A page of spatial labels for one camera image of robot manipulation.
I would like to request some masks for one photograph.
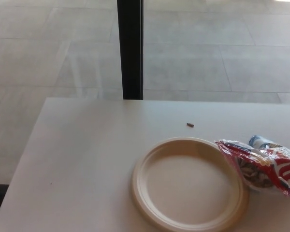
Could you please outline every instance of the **plastic wrapper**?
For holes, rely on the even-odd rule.
[[[244,182],[258,191],[282,191],[290,196],[290,150],[261,136],[249,144],[216,141],[225,159]]]

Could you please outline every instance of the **snack bag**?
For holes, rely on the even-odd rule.
[[[216,141],[226,160],[252,189],[279,189],[290,196],[290,150],[261,136],[249,145],[229,140]]]

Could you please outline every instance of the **red and white bag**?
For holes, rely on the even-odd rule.
[[[236,169],[243,181],[255,190],[281,190],[290,196],[290,150],[254,136],[250,145],[229,140],[216,141],[225,159]]]

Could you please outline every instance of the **plate rim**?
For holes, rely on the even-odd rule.
[[[132,198],[136,204],[136,207],[139,209],[141,214],[149,220],[151,223],[155,224],[157,227],[160,229],[163,229],[165,231],[170,231],[170,232],[218,232],[218,231],[225,231],[232,226],[234,226],[237,221],[243,216],[243,214],[247,210],[248,202],[249,202],[249,191],[247,187],[244,185],[243,181],[240,179],[240,177],[237,177],[237,184],[238,184],[238,196],[239,196],[239,201],[238,201],[238,207],[234,208],[236,210],[235,214],[233,214],[232,220],[228,220],[228,223],[220,223],[218,226],[222,226],[221,229],[217,229],[216,226],[212,227],[207,227],[207,228],[188,228],[188,227],[181,227],[181,226],[175,226],[174,224],[168,223],[164,220],[161,219],[161,217],[157,216],[153,212],[153,210],[148,207],[148,204],[145,200],[143,200],[142,195],[140,194],[140,184],[139,184],[139,178],[140,178],[140,173],[142,171],[142,166],[143,164],[146,163],[146,161],[151,157],[152,152],[157,149],[159,146],[162,146],[164,144],[170,143],[170,142],[175,142],[175,141],[193,141],[193,142],[198,142],[198,143],[204,143],[206,145],[209,145],[215,149],[218,149],[218,146],[215,143],[212,143],[210,141],[200,139],[200,138],[194,138],[194,137],[174,137],[174,138],[169,138],[163,141],[160,141],[156,143],[149,151],[145,154],[145,156],[141,157],[132,172],[132,177],[131,177],[131,192],[132,192]]]

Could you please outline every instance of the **black window frame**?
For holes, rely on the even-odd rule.
[[[143,99],[144,0],[117,0],[123,99]]]

